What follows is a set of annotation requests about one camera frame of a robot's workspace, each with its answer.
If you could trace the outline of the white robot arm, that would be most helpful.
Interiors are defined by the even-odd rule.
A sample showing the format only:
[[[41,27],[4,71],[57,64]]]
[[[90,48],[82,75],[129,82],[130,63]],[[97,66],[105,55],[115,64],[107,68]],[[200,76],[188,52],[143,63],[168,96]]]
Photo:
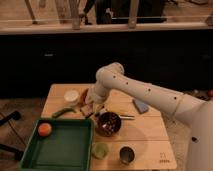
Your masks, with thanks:
[[[99,68],[96,82],[88,89],[85,103],[103,104],[112,89],[121,91],[174,116],[190,128],[186,171],[213,171],[213,100],[128,78],[124,67],[114,62]]]

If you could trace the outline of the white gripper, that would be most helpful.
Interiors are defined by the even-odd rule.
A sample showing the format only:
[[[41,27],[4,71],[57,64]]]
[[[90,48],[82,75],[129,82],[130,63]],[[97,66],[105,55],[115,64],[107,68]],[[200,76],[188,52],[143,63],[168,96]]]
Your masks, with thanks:
[[[86,117],[87,115],[87,117],[91,117],[94,114],[94,110],[98,110],[98,108],[100,107],[100,104],[95,103],[92,97],[88,94],[85,97],[85,104],[90,105],[92,108],[90,108],[89,110],[87,109],[87,106],[83,106],[80,108],[80,112],[84,117]]]

